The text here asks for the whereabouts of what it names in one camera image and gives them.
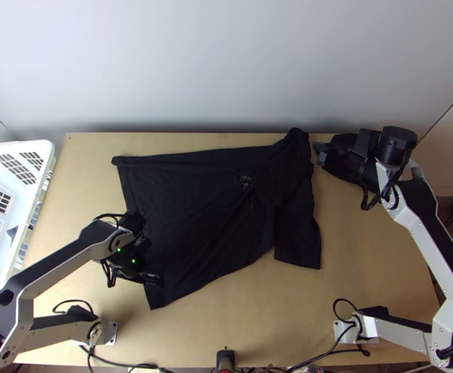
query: black t-shirt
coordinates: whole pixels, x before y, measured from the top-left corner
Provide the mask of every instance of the black t-shirt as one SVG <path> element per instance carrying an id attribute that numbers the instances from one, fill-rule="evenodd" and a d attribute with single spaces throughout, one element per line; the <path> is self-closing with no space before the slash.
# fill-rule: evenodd
<path id="1" fill-rule="evenodd" d="M 255 262 L 320 268 L 309 135 L 291 129 L 273 145 L 148 157 L 114 157 L 128 211 L 146 220 L 145 253 L 161 285 L 151 309 Z"/>

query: white backdrop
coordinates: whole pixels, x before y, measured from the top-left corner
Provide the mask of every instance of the white backdrop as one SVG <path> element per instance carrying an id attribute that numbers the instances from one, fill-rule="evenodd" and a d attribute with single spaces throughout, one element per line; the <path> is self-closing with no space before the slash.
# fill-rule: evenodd
<path id="1" fill-rule="evenodd" d="M 0 118 L 23 138 L 422 135 L 452 102 L 453 1 L 0 1 Z"/>

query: wooden table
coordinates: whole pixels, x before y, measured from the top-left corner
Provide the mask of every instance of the wooden table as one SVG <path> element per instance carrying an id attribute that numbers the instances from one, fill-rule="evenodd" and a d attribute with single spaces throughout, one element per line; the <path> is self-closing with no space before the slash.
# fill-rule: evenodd
<path id="1" fill-rule="evenodd" d="M 66 136 L 26 256 L 36 262 L 70 241 L 101 213 L 123 213 L 125 203 L 114 155 L 180 153 L 266 145 L 283 134 L 72 133 Z M 328 141 L 331 135 L 311 135 Z M 291 366 L 333 343 L 332 303 L 344 297 L 357 307 L 384 305 L 392 315 L 431 323 L 438 302 L 428 268 L 407 230 L 378 205 L 363 212 L 361 190 L 315 167 L 315 217 L 323 240 L 322 269 L 282 263 L 270 251 L 255 264 L 150 311 L 141 285 L 119 280 L 106 287 L 90 262 L 35 302 L 35 316 L 70 298 L 119 322 L 115 346 L 97 354 L 118 362 L 165 367 L 211 367 L 216 351 L 234 349 L 239 366 Z M 324 365 L 423 361 L 422 354 L 386 341 L 369 346 L 371 357 L 336 354 Z M 70 342 L 21 354 L 16 362 L 86 364 Z"/>

